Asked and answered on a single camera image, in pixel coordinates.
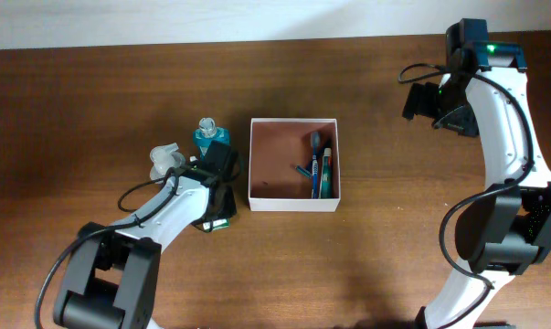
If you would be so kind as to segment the green white packet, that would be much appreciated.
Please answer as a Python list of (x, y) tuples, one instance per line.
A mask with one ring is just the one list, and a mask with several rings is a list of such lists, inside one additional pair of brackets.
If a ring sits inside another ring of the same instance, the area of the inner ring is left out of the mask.
[(220, 230), (223, 228), (228, 228), (230, 226), (230, 221), (226, 218), (216, 219), (213, 221), (206, 221), (202, 224), (202, 230), (206, 233), (213, 232), (215, 230)]

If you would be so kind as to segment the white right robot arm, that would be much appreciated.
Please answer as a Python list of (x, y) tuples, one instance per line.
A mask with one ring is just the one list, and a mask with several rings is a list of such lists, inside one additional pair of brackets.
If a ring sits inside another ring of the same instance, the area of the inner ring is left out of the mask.
[(493, 297), (551, 250), (551, 170), (536, 139), (523, 51), (508, 43), (450, 41), (441, 83), (411, 86), (404, 117), (481, 139), (485, 188), (454, 205), (439, 244), (452, 272), (419, 310), (420, 328), (473, 328)]

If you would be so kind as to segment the clear pump soap bottle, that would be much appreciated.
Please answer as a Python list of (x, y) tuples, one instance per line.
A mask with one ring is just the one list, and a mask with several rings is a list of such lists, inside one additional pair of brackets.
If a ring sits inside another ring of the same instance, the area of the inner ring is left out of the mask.
[(163, 178), (170, 167), (178, 168), (185, 164), (185, 157), (179, 152), (176, 143), (155, 146), (150, 152), (153, 166), (150, 170), (150, 179)]

